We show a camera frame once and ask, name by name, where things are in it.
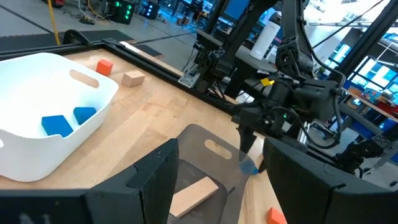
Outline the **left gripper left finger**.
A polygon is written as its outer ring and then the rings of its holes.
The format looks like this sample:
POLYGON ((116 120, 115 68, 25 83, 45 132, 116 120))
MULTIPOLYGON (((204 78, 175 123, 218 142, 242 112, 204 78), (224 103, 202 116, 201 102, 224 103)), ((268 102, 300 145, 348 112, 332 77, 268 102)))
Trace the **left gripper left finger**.
POLYGON ((166 224, 178 174, 178 140, 169 139, 85 199, 94 224, 166 224))

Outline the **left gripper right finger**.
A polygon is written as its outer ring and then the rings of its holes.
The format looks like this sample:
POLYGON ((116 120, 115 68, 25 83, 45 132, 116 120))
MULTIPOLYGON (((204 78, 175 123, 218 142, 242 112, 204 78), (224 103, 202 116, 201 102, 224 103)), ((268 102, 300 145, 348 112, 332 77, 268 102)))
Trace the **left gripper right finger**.
POLYGON ((266 171, 289 224, 398 224, 398 192, 267 138, 266 171))

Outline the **orange rectangular block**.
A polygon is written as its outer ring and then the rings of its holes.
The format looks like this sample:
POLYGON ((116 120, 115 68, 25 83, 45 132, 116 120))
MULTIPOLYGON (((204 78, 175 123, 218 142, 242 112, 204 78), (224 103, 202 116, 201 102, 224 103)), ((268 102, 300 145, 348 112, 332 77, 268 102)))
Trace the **orange rectangular block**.
POLYGON ((287 224, 284 214, 274 207, 268 210, 266 222, 267 224, 287 224))

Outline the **long wooden plank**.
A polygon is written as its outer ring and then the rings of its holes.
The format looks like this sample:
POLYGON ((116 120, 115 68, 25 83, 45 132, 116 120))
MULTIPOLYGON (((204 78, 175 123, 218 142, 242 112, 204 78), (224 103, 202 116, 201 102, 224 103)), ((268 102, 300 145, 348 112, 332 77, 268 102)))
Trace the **long wooden plank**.
POLYGON ((181 218, 217 190, 218 186, 209 177, 204 177, 173 195, 169 213, 181 218))

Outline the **blue square block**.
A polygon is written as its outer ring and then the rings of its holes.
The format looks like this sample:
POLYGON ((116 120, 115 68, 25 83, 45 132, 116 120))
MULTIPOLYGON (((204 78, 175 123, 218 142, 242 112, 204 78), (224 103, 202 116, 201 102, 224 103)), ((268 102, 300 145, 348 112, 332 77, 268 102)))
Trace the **blue square block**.
POLYGON ((82 125, 86 120, 96 114, 96 109, 94 107, 76 107, 73 110, 73 114, 77 123, 82 125))

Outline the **blue rectangular block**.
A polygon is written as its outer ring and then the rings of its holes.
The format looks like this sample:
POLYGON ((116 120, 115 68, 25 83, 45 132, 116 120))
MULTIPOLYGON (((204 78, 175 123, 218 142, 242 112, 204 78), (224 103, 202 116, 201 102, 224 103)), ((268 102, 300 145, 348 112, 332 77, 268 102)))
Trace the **blue rectangular block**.
POLYGON ((63 115, 42 117, 41 125, 49 136, 59 134, 65 138, 73 132, 72 127, 63 115))

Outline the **short wooden block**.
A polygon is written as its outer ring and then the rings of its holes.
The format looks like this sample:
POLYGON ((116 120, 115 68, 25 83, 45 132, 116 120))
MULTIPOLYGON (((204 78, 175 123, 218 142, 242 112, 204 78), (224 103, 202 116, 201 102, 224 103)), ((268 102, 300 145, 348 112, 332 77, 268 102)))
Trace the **short wooden block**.
POLYGON ((126 87, 139 86, 144 83, 145 75, 140 71, 131 71, 123 74, 121 83, 126 87))

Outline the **orange cube block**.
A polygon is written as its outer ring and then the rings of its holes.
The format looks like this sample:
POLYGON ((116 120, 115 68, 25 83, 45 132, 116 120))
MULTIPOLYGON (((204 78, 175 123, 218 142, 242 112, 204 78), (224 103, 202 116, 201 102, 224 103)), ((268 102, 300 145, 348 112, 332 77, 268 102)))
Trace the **orange cube block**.
POLYGON ((109 76, 111 74, 112 69, 113 69, 113 63, 105 59, 99 60, 96 66, 96 72, 104 76, 109 76))

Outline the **grey translucent plastic bin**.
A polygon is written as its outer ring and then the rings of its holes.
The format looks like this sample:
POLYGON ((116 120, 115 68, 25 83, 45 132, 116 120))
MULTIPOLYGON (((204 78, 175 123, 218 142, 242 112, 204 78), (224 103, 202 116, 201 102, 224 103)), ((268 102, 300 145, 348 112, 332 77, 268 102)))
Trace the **grey translucent plastic bin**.
POLYGON ((181 218, 169 214, 167 224, 238 224, 244 188, 250 175, 239 163, 247 154, 209 130, 188 125, 177 137, 178 176, 175 192, 209 177, 218 190, 181 218))

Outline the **white cylinder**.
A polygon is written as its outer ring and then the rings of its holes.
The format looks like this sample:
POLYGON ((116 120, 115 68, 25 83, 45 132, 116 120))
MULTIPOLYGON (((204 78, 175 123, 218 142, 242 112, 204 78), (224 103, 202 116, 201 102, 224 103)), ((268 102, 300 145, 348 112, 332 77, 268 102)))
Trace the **white cylinder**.
POLYGON ((275 36, 277 35, 279 29, 280 25, 272 21, 268 21, 267 24, 264 26, 263 30, 261 31, 259 37, 257 38, 249 55, 255 58, 256 60, 261 61, 264 58, 267 49, 271 45, 275 36))

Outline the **black hazard-striped floor mat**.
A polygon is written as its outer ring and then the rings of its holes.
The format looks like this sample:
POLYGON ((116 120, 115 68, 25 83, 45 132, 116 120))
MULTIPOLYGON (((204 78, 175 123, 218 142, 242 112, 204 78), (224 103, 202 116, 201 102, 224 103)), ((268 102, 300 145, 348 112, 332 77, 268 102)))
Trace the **black hazard-striped floor mat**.
POLYGON ((149 54, 150 56, 155 57, 155 58, 162 58, 162 57, 164 57, 164 55, 163 55, 162 53, 160 53, 160 52, 158 52, 157 50, 155 50, 155 49, 149 47, 148 45, 144 45, 144 44, 142 44, 142 45, 135 45, 135 48, 137 48, 137 49, 139 49, 139 50, 141 50, 141 51, 143 51, 143 52, 145 52, 145 53, 147 53, 147 54, 149 54))

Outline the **black device blue lights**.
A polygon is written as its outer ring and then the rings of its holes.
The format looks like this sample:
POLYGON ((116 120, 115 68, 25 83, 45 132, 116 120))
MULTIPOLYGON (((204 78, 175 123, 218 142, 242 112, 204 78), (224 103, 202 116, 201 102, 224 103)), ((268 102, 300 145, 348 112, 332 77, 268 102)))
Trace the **black device blue lights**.
POLYGON ((158 4, 155 4, 153 2, 148 2, 142 10, 142 15, 148 19, 156 19, 158 12, 159 12, 160 6, 158 4))

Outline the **white plastic bin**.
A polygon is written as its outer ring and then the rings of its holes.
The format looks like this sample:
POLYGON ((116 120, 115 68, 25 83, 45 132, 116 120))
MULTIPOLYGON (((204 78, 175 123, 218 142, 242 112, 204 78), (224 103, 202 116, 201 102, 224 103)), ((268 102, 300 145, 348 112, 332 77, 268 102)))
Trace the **white plastic bin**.
POLYGON ((57 54, 0 61, 0 176, 33 182, 51 174, 104 122, 118 84, 57 54), (76 107, 96 114, 79 125, 76 107), (73 132, 49 136, 42 117, 63 115, 73 132))

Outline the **black device green lights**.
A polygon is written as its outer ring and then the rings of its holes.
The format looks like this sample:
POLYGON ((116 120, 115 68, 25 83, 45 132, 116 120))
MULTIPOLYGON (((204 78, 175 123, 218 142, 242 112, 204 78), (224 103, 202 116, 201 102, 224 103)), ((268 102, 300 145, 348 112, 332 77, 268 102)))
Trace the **black device green lights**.
POLYGON ((114 0, 110 4, 109 14, 116 23, 129 25, 134 12, 135 4, 130 0, 114 0))

